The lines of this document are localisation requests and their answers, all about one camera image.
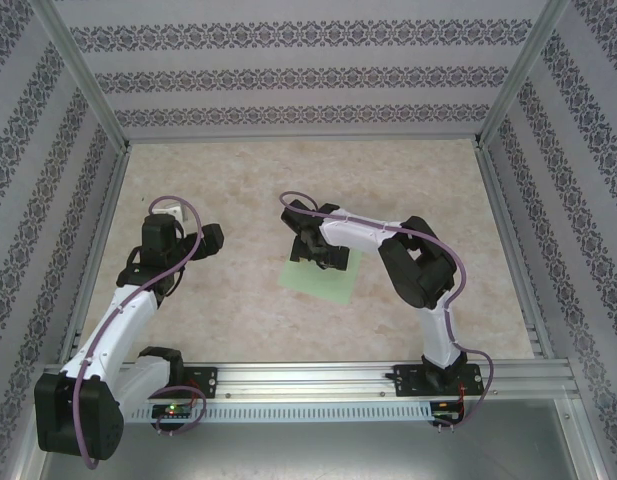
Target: green paper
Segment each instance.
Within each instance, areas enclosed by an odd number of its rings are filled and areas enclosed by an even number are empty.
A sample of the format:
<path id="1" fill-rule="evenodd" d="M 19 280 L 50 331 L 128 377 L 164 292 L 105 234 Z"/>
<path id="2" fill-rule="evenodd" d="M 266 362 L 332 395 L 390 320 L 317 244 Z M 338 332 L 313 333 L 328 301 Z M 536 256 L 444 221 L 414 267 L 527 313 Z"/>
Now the green paper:
<path id="1" fill-rule="evenodd" d="M 350 250 L 348 268 L 345 272 L 334 268 L 322 270 L 315 262 L 307 260 L 300 262 L 288 260 L 279 277 L 279 286 L 341 305 L 348 305 L 360 263 L 361 252 L 359 250 Z"/>

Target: purple cable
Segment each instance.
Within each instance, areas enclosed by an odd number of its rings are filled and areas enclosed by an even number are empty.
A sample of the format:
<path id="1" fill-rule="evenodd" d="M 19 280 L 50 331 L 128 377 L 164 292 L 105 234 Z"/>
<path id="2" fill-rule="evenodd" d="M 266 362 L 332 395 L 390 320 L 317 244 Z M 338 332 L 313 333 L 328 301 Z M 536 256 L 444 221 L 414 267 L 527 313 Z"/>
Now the purple cable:
<path id="1" fill-rule="evenodd" d="M 455 264 L 457 265 L 457 268 L 459 268 L 459 272 L 461 274 L 461 279 L 459 281 L 459 286 L 457 287 L 457 289 L 453 292 L 453 294 L 450 297 L 448 297 L 448 299 L 446 300 L 446 302 L 443 305 L 443 307 L 444 307 L 444 319 L 446 320 L 446 331 L 448 332 L 448 337 L 450 338 L 450 341 L 452 342 L 452 344 L 458 350 L 460 350 L 462 352 L 466 352 L 467 354 L 470 353 L 470 354 L 474 354 L 474 355 L 481 355 L 482 357 L 484 357 L 486 359 L 486 361 L 488 362 L 488 368 L 490 370 L 489 373 L 488 373 L 488 380 L 486 381 L 486 386 L 484 388 L 483 393 L 479 397 L 479 400 L 477 400 L 477 403 L 472 408 L 470 413 L 468 413 L 468 415 L 466 415 L 461 422 L 459 422 L 457 425 L 454 425 L 454 427 L 459 427 L 461 425 L 464 425 L 474 415 L 474 413 L 481 407 L 481 405 L 483 404 L 484 398 L 486 398 L 486 395 L 488 394 L 488 391 L 490 390 L 490 386 L 492 385 L 492 380 L 493 380 L 494 375 L 495 375 L 495 365 L 494 365 L 494 363 L 492 361 L 492 358 L 490 358 L 490 355 L 488 355 L 486 352 L 484 352 L 482 350 L 475 350 L 475 349 L 472 349 L 472 348 L 466 348 L 466 347 L 461 346 L 459 343 L 457 343 L 457 339 L 455 338 L 455 334 L 452 331 L 452 324 L 450 323 L 450 310 L 449 310 L 450 304 L 461 294 L 461 292 L 466 287 L 466 267 L 465 267 L 464 263 L 461 261 L 461 259 L 459 258 L 459 255 L 457 255 L 457 253 L 452 248 L 450 248 L 448 245 L 446 245 L 444 242 L 442 242 L 438 238 L 433 237 L 431 235 L 427 235 L 427 234 L 422 233 L 422 232 L 418 232 L 416 230 L 411 230 L 409 228 L 402 228 L 402 227 L 392 227 L 390 225 L 385 225 L 383 223 L 372 222 L 370 220 L 365 220 L 363 218 L 346 217 L 344 215 L 333 215 L 333 214 L 330 214 L 330 213 L 314 212 L 312 210 L 303 210 L 301 208 L 293 207 L 288 202 L 286 202 L 286 200 L 284 199 L 284 197 L 286 197 L 288 195 L 295 195 L 295 196 L 302 197 L 302 198 L 308 200 L 310 203 L 312 203 L 314 205 L 315 209 L 318 209 L 319 207 L 317 206 L 317 202 L 315 202 L 314 199 L 312 199 L 310 196 L 306 195 L 305 193 L 295 192 L 295 191 L 288 191 L 288 192 L 284 192 L 281 195 L 279 195 L 279 201 L 281 202 L 281 204 L 285 208 L 287 208 L 288 210 L 293 211 L 295 213 L 301 213 L 301 214 L 304 214 L 304 215 L 310 215 L 311 217 L 330 218 L 332 220 L 343 220 L 343 221 L 346 221 L 346 222 L 359 223 L 361 225 L 366 225 L 368 227 L 377 228 L 379 230 L 387 230 L 389 232 L 405 233 L 407 235 L 412 235 L 414 237 L 418 237 L 418 238 L 421 238 L 423 240 L 427 240 L 430 243 L 434 243 L 438 247 L 440 247 L 443 250 L 445 250 L 446 252 L 448 252 L 448 254 L 452 257 L 452 259 L 454 260 Z M 443 423 L 445 425 L 448 425 L 448 426 L 451 426 L 451 427 L 453 426 L 450 422 L 447 422 L 446 420 L 442 420 L 442 419 L 435 419 L 435 420 L 440 422 L 440 423 Z"/>
<path id="2" fill-rule="evenodd" d="M 95 460 L 93 462 L 90 459 L 90 455 L 88 454 L 88 448 L 86 447 L 86 439 L 84 438 L 84 432 L 81 427 L 81 412 L 79 411 L 79 393 L 81 392 L 81 385 L 83 383 L 84 376 L 86 375 L 86 370 L 88 369 L 88 366 L 92 363 L 92 359 L 91 359 L 92 355 L 95 349 L 97 348 L 97 345 L 99 344 L 99 341 L 103 337 L 104 333 L 106 332 L 106 330 L 108 329 L 112 321 L 117 317 L 117 314 L 141 292 L 147 290 L 149 287 L 157 283 L 159 280 L 166 278 L 168 275 L 172 275 L 173 273 L 179 271 L 181 267 L 183 267 L 188 262 L 188 260 L 190 260 L 192 256 L 195 254 L 195 252 L 197 251 L 197 248 L 199 247 L 199 244 L 201 243 L 201 239 L 204 236 L 203 231 L 201 230 L 201 226 L 202 226 L 201 219 L 199 218 L 199 214 L 197 213 L 197 210 L 195 210 L 195 207 L 193 207 L 187 200 L 184 200 L 183 198 L 177 197 L 175 195 L 164 195 L 162 197 L 156 198 L 152 201 L 152 203 L 148 207 L 148 212 L 152 213 L 152 210 L 155 208 L 155 205 L 161 202 L 162 200 L 175 200 L 185 205 L 186 207 L 188 207 L 188 209 L 192 212 L 193 216 L 195 217 L 195 221 L 197 222 L 197 239 L 195 240 L 195 244 L 193 245 L 190 252 L 188 252 L 188 255 L 186 255 L 177 265 L 175 265 L 169 270 L 166 270 L 163 273 L 160 273 L 156 277 L 148 280 L 141 287 L 139 287 L 137 290 L 135 290 L 130 295 L 128 295 L 119 304 L 119 306 L 115 308 L 110 313 L 110 315 L 108 315 L 108 318 L 106 318 L 101 328 L 97 331 L 95 338 L 93 339 L 92 343 L 90 344 L 90 347 L 88 348 L 88 351 L 86 352 L 84 361 L 81 363 L 81 368 L 79 369 L 79 373 L 77 374 L 77 379 L 75 381 L 75 388 L 72 393 L 72 418 L 75 424 L 75 436 L 77 437 L 77 445 L 79 446 L 79 453 L 81 454 L 81 458 L 83 459 L 84 463 L 90 470 L 94 470 L 95 468 L 97 468 L 97 465 L 99 464 L 99 460 Z M 190 391 L 190 389 L 194 387 L 181 386 L 181 387 L 168 387 L 168 388 Z M 199 416 L 198 419 L 196 419 L 195 422 L 191 423 L 191 425 L 196 426 L 206 411 L 206 399 L 203 396 L 203 393 L 201 393 L 200 391 L 197 390 L 194 393 L 196 393 L 197 395 L 199 395 L 201 398 L 204 399 L 204 408 L 202 410 L 202 414 Z"/>
<path id="3" fill-rule="evenodd" d="M 192 422 L 186 423 L 185 425 L 179 427 L 177 430 L 170 430 L 168 432 L 164 432 L 161 429 L 161 420 L 167 415 L 160 415 L 159 418 L 157 418 L 157 424 L 156 424 L 157 433 L 159 435 L 165 434 L 165 435 L 168 435 L 169 437 L 172 437 L 173 435 L 181 435 L 182 433 L 195 428 L 199 424 L 203 416 L 206 414 L 206 406 L 207 406 L 206 396 L 203 394 L 201 390 L 195 387 L 188 387 L 186 385 L 180 385 L 176 387 L 164 387 L 164 388 L 160 388 L 155 393 L 153 393 L 150 398 L 154 397 L 155 395 L 161 395 L 162 393 L 179 392 L 179 391 L 192 392 L 193 394 L 198 395 L 199 398 L 201 398 L 201 400 L 203 401 L 203 406 L 201 407 L 201 413 L 197 415 L 197 417 Z"/>

